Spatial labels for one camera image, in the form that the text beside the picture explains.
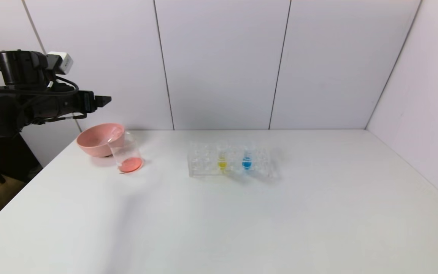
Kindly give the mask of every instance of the pink powder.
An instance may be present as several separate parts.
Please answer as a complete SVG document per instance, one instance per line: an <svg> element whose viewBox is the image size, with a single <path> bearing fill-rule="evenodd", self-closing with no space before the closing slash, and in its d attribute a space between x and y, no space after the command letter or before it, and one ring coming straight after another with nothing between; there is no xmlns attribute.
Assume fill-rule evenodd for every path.
<svg viewBox="0 0 438 274"><path fill-rule="evenodd" d="M143 160L141 158L131 157L121 163L119 170L122 172L131 172L139 169L141 165L143 165Z"/></svg>

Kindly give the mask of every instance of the white table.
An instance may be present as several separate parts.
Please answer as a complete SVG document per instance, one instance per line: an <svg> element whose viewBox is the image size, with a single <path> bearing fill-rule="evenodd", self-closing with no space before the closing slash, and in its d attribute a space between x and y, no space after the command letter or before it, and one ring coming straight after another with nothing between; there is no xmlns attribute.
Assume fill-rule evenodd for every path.
<svg viewBox="0 0 438 274"><path fill-rule="evenodd" d="M438 274L438 190L367 131L136 135L142 170L73 142L0 212L0 274ZM190 178L215 139L268 144L275 178Z"/></svg>

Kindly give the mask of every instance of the black cable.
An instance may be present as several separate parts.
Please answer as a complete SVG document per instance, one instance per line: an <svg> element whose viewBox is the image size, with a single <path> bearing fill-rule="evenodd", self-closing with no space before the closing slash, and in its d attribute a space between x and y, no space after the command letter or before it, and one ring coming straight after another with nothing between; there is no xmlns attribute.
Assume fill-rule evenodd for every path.
<svg viewBox="0 0 438 274"><path fill-rule="evenodd" d="M74 95L75 93L77 93L79 91L78 85L76 85L71 80L67 80L67 79L64 79L64 78L58 77L58 76L56 78L73 85L73 90L54 92L54 91L49 91L50 87L48 87L43 91L19 90L19 89L0 89L0 93L18 94L18 95L37 95L37 96L68 96L68 95Z"/></svg>

